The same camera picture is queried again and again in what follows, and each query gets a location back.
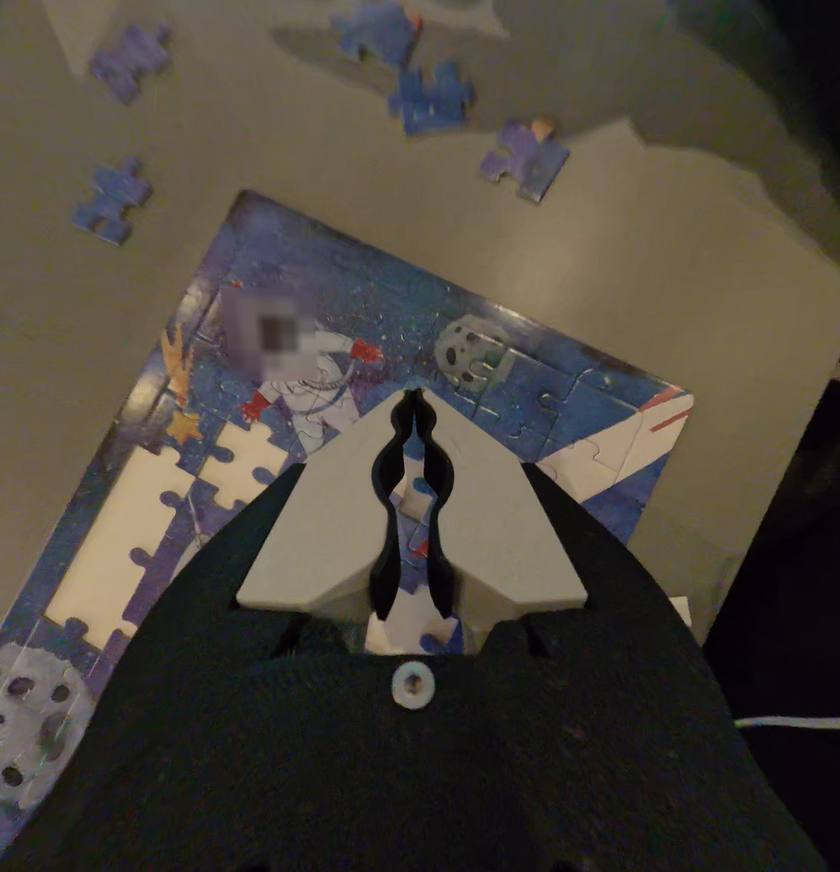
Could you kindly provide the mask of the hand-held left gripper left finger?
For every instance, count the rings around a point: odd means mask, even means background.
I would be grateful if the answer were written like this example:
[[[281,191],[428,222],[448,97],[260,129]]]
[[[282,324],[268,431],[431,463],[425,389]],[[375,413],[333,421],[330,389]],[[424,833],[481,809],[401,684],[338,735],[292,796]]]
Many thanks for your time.
[[[396,510],[417,397],[397,391],[303,465],[239,605],[364,627],[370,616],[389,617],[402,577]]]

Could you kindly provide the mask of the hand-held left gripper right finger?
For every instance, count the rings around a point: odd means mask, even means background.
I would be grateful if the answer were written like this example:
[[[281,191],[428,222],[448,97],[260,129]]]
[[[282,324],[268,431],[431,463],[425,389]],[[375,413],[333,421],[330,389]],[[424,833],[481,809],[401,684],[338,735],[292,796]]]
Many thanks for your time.
[[[583,609],[587,589],[518,457],[427,390],[416,396],[429,480],[427,573],[438,608],[455,612],[478,653],[498,624]]]

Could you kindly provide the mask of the space jigsaw puzzle board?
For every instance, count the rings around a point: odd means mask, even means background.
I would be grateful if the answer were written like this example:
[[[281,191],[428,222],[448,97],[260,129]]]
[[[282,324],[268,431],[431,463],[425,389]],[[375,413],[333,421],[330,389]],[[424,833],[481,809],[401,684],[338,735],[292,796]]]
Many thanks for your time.
[[[314,308],[318,375],[231,365],[221,293]],[[694,405],[631,365],[239,195],[0,628],[0,860],[155,600],[289,466],[428,388],[628,543]]]

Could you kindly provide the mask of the blue jigsaw puzzle piece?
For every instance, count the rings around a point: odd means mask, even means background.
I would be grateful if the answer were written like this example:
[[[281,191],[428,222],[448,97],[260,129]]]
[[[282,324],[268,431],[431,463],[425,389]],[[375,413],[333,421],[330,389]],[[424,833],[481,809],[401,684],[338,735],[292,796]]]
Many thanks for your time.
[[[132,233],[130,211],[142,208],[153,194],[152,186],[142,177],[142,166],[140,158],[130,157],[119,166],[96,169],[94,193],[88,202],[75,207],[73,227],[122,247]]]
[[[338,48],[350,60],[362,62],[371,57],[402,70],[411,60],[423,19],[398,2],[374,2],[349,14],[333,15],[330,24],[338,36]]]
[[[88,70],[116,102],[130,105],[141,93],[144,76],[169,68],[172,32],[169,25],[158,25],[152,30],[127,25],[118,41],[94,54]]]
[[[454,130],[464,125],[477,92],[462,78],[458,62],[437,63],[426,79],[420,68],[401,71],[387,104],[391,118],[401,121],[404,135],[413,138]]]
[[[570,155],[571,150],[556,138],[555,125],[549,120],[512,120],[498,132],[496,148],[483,157],[479,173],[491,183],[511,177],[517,184],[517,195],[538,205]]]

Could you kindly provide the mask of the person's dark clothing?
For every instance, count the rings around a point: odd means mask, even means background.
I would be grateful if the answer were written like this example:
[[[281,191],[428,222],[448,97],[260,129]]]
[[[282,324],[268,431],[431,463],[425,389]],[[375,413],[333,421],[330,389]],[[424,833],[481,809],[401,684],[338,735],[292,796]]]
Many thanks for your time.
[[[702,649],[767,780],[840,870],[840,362]]]

